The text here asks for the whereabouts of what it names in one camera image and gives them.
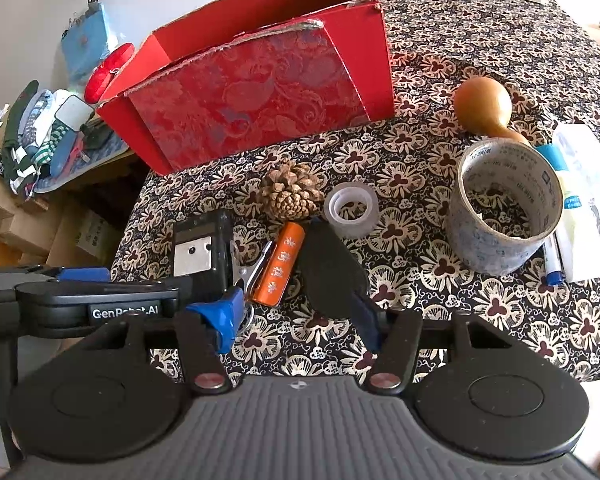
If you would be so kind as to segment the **orange cylinder with characters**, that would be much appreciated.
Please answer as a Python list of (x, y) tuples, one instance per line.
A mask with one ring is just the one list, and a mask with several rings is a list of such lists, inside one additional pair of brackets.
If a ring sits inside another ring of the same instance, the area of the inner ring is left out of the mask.
[(260, 306), (277, 307), (283, 299), (306, 232), (297, 222), (286, 222), (260, 277), (252, 299)]

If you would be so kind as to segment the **red round disc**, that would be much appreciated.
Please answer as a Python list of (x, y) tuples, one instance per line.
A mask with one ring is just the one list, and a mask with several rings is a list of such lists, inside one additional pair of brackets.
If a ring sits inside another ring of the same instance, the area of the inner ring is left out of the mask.
[(110, 55), (99, 63), (99, 66), (94, 69), (90, 78), (87, 79), (84, 88), (83, 96), (87, 104), (94, 105), (100, 100), (117, 72), (132, 58), (134, 52), (134, 44), (126, 42), (113, 50)]

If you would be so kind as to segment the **brown wooden gourd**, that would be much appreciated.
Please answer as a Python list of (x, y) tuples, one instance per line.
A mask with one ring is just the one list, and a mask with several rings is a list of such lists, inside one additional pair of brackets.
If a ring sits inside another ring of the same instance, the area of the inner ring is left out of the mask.
[(513, 102), (506, 88), (495, 79), (479, 76), (463, 81), (454, 92), (453, 106), (465, 131), (529, 145), (522, 134), (509, 128)]

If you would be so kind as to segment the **pile of clothes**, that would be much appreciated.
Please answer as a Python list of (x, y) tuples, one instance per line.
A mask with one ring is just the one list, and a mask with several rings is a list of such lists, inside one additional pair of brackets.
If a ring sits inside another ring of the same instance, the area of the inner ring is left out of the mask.
[(126, 154), (129, 145), (76, 93), (30, 81), (0, 109), (0, 178), (30, 200)]

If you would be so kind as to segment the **metal clip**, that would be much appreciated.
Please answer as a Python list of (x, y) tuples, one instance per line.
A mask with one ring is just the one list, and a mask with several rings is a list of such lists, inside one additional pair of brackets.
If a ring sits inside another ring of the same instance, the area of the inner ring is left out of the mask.
[(254, 302), (252, 296), (256, 290), (258, 279), (260, 278), (265, 265), (268, 263), (274, 242), (269, 240), (260, 252), (259, 257), (253, 264), (242, 264), (237, 244), (230, 242), (230, 254), (232, 255), (234, 284), (242, 286), (244, 291), (244, 308), (242, 309), (242, 320), (240, 321), (237, 335), (240, 336), (252, 324), (254, 318)]

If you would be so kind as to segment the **red cardboard box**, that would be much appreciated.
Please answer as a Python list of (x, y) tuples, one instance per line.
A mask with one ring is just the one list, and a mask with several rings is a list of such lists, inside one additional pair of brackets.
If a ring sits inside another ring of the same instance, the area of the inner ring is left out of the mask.
[(154, 30), (99, 116), (158, 174), (394, 113), (379, 0), (216, 0)]

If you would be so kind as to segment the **brown pine cone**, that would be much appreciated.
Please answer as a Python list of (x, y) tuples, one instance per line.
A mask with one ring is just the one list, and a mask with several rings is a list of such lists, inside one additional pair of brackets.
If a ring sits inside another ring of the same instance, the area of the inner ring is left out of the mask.
[(272, 219), (297, 221), (317, 213), (325, 195), (306, 162), (285, 160), (271, 169), (257, 190), (262, 211)]

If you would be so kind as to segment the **small clear tape roll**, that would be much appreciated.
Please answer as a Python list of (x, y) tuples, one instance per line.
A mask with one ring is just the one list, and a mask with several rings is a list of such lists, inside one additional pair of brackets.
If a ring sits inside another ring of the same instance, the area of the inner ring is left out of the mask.
[(378, 198), (366, 184), (340, 183), (327, 194), (323, 212), (338, 236), (361, 238), (370, 234), (378, 222)]

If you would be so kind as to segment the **large printed tape roll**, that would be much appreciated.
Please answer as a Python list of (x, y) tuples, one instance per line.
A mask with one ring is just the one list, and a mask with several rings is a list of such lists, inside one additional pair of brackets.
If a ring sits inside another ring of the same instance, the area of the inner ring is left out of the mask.
[(511, 274), (550, 234), (550, 166), (530, 146), (507, 139), (472, 144), (458, 163), (446, 237), (472, 270)]

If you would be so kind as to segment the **cardboard boxes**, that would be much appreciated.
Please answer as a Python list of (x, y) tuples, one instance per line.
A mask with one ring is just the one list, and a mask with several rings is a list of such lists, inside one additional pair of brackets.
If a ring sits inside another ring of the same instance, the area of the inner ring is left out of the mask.
[(27, 202), (0, 178), (0, 266), (109, 266), (147, 174), (122, 155)]

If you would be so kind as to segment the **black box with metal plate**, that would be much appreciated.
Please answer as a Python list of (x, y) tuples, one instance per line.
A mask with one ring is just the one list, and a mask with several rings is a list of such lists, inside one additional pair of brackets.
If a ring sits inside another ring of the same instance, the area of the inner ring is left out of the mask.
[(171, 283), (183, 306), (218, 300), (233, 284), (232, 240), (233, 222), (226, 209), (174, 224)]

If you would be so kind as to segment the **blue capped marker pen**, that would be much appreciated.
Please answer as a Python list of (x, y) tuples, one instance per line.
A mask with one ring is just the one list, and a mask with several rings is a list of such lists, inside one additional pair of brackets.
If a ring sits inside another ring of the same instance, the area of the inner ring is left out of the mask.
[(558, 241), (556, 238), (556, 229), (559, 226), (560, 215), (562, 214), (562, 185), (558, 179), (557, 170), (565, 168), (564, 160), (558, 155), (558, 149), (554, 144), (543, 144), (536, 150), (546, 160), (550, 166), (548, 174), (544, 174), (543, 179), (550, 187), (550, 214), (548, 215), (548, 225), (550, 234), (545, 237), (544, 250), (544, 269), (545, 281), (547, 286), (557, 286), (565, 281), (564, 268), (562, 267), (562, 257), (559, 253)]

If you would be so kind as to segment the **white tissue pack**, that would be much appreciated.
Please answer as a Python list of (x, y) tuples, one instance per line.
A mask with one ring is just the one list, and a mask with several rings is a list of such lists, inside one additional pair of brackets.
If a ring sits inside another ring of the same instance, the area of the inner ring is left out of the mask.
[(557, 235), (569, 283), (600, 277), (600, 141), (583, 124), (560, 124), (553, 144), (565, 159), (567, 192), (577, 196), (566, 203), (565, 229)]

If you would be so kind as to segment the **light blue bag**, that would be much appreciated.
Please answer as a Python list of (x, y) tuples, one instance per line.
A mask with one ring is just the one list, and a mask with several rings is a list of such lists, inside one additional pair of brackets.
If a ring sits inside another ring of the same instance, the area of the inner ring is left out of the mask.
[(86, 10), (70, 20), (60, 40), (68, 86), (83, 87), (94, 69), (119, 44), (119, 35), (104, 4), (100, 0), (86, 0)]

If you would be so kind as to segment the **floral patterned tablecloth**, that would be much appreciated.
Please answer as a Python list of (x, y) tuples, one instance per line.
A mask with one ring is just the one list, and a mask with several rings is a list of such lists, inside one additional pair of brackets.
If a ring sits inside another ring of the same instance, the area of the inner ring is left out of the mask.
[(475, 313), (582, 382), (600, 379), (600, 276), (553, 287), (534, 256), (517, 272), (490, 278), (460, 262), (443, 229), (468, 145), (452, 111), (455, 88), (477, 75), (504, 84), (513, 128), (535, 144), (547, 143), (563, 122), (583, 122), (600, 141), (600, 47), (554, 2), (380, 1), (396, 117), (149, 176), (112, 276), (165, 278), (174, 223), (215, 208), (232, 213), (240, 256), (253, 261), (278, 230), (257, 199), (261, 178), (281, 162), (306, 162), (321, 188), (355, 180), (375, 190), (377, 226), (348, 248), (379, 307), (434, 320)]

